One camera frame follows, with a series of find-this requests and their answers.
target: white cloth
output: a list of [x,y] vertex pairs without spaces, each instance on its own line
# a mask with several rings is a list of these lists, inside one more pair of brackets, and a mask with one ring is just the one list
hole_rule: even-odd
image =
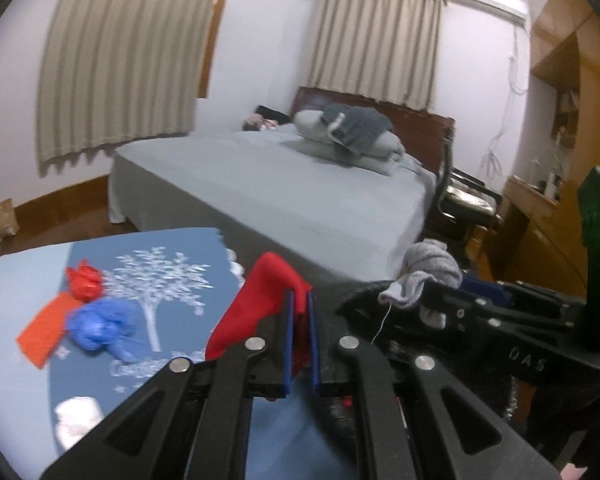
[[[458,288],[462,283],[462,271],[446,251],[446,244],[431,238],[425,238],[407,249],[403,272],[398,280],[380,293],[379,303],[409,308],[420,299],[427,280],[453,288]],[[445,314],[424,307],[420,307],[420,319],[432,328],[443,329],[446,324]]]
[[64,450],[75,445],[104,418],[93,397],[72,397],[56,406],[56,436]]

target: orange paper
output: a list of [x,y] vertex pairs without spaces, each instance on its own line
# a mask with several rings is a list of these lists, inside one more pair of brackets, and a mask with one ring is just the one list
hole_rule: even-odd
[[68,292],[61,292],[47,303],[16,339],[27,359],[42,368],[66,332],[64,317],[83,305]]

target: white tree print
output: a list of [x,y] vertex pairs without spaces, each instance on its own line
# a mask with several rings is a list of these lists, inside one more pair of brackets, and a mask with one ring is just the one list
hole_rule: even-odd
[[175,253],[175,258],[169,260],[164,247],[134,253],[117,256],[124,266],[103,270],[103,284],[108,296],[136,300],[140,304],[151,350],[159,352],[160,339],[155,325],[158,306],[162,301],[180,300],[193,307],[196,316],[202,316],[205,304],[194,292],[213,288],[203,276],[209,266],[188,264],[188,258],[182,253]]

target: beige curtain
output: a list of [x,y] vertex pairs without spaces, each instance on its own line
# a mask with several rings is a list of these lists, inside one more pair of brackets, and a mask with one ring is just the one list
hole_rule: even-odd
[[214,0],[60,0],[42,62],[38,157],[188,132]]
[[320,0],[307,86],[429,105],[443,0]]

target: air conditioner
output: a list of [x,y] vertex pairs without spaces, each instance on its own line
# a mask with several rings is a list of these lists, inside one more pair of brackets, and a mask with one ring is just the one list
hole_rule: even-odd
[[529,7],[520,0],[464,0],[485,10],[493,10],[498,15],[524,26],[529,14]]

